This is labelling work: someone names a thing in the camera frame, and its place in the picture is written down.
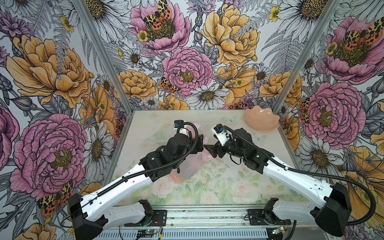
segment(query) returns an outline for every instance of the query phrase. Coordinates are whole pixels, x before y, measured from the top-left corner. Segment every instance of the red wire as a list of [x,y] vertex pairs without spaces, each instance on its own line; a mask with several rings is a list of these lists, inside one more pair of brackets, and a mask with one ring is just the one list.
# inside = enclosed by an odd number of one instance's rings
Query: red wire
[[156,217],[153,217],[153,218],[157,221],[157,224],[159,225],[159,227],[162,228],[160,225],[160,221]]

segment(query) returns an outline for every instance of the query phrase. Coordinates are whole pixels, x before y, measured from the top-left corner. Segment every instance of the table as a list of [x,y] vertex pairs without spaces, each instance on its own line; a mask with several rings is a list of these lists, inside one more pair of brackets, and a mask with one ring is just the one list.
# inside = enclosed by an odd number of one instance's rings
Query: table
[[[199,134],[208,136],[208,144],[215,144],[211,128],[223,124],[232,129],[244,128],[253,142],[288,165],[294,166],[278,129],[258,131],[245,121],[245,110],[189,110],[189,111],[135,111],[122,151],[113,171],[112,180],[137,164],[147,153],[166,145],[175,134],[174,120],[200,124]],[[248,169],[244,163],[234,164],[229,156],[205,162],[189,180],[175,184],[169,176],[143,187],[118,205],[131,205],[147,199],[152,206],[165,205],[263,205],[271,197],[287,201],[307,201],[275,179]]]

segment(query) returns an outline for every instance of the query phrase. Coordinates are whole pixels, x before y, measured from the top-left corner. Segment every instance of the pink plastic bag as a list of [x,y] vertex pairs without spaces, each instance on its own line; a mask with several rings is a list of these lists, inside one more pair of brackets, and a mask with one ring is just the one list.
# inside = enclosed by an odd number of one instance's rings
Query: pink plastic bag
[[[200,124],[193,123],[199,129]],[[192,136],[195,137],[195,131],[190,126],[186,126],[186,128],[192,132]],[[208,137],[204,136],[203,144],[207,144]],[[186,180],[190,179],[193,175],[195,175],[201,166],[209,160],[211,160],[212,156],[209,154],[207,150],[203,150],[202,152],[198,152],[197,154],[190,154],[186,157],[186,159],[180,164],[180,173],[177,173],[177,169],[173,169],[172,172],[168,175],[168,179],[173,183],[182,183]]]

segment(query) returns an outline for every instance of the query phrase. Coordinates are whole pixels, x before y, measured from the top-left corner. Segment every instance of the metal base plate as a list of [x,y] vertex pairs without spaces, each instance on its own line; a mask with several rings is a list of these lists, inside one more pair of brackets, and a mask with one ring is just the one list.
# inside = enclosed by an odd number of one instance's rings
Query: metal base plate
[[[153,216],[157,218],[160,222],[160,225],[164,227],[167,223],[167,210],[153,210]],[[158,227],[158,223],[156,221],[151,221],[146,227]],[[124,227],[140,227],[138,223],[126,223]]]
[[[263,209],[248,209],[249,224],[251,226],[271,225],[270,223],[267,223],[265,221],[265,218],[258,217],[262,211]],[[291,224],[291,220],[281,220],[281,221],[277,221],[274,225],[290,225],[290,224]]]

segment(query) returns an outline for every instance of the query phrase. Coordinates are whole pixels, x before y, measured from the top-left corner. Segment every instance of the white rose print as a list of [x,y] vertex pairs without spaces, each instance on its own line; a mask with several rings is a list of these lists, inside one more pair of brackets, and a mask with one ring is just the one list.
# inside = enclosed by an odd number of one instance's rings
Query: white rose print
[[277,191],[277,186],[273,185],[272,183],[265,183],[261,184],[260,186],[260,193],[265,199],[277,197],[277,195],[279,195],[279,192]]
[[252,204],[259,198],[259,191],[248,182],[239,181],[231,186],[233,201],[239,204]]
[[152,185],[152,193],[159,198],[166,198],[173,190],[173,183],[168,180],[168,177],[159,178]]
[[200,204],[219,204],[219,201],[213,192],[204,192],[201,194]]

